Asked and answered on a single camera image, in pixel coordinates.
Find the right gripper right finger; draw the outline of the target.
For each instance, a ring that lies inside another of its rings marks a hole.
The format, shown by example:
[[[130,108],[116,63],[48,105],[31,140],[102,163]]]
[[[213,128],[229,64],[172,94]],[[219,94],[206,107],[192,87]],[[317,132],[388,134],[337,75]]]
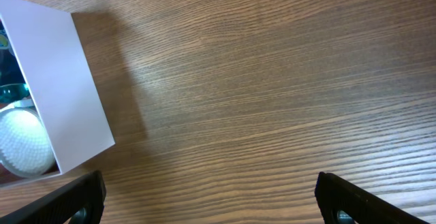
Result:
[[[332,173],[318,174],[315,198],[327,224],[426,223]]]

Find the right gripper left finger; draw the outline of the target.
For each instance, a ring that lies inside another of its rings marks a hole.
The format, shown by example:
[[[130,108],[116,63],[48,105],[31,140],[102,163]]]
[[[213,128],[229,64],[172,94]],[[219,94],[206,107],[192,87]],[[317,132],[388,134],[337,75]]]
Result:
[[[81,176],[34,202],[1,217],[2,223],[79,223],[101,221],[106,187],[99,170]]]

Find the cotton swab round container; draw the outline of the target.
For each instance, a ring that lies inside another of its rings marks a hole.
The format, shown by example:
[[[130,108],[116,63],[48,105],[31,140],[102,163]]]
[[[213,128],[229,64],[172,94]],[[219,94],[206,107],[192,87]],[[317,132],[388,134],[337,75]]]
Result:
[[[56,162],[43,122],[32,100],[1,109],[1,164],[21,178],[34,178]]]

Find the teal mouthwash bottle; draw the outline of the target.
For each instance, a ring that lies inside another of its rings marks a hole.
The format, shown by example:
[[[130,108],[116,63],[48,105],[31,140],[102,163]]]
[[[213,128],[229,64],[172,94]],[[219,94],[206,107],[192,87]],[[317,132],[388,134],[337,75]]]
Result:
[[[30,96],[3,22],[1,22],[1,103],[12,103]]]

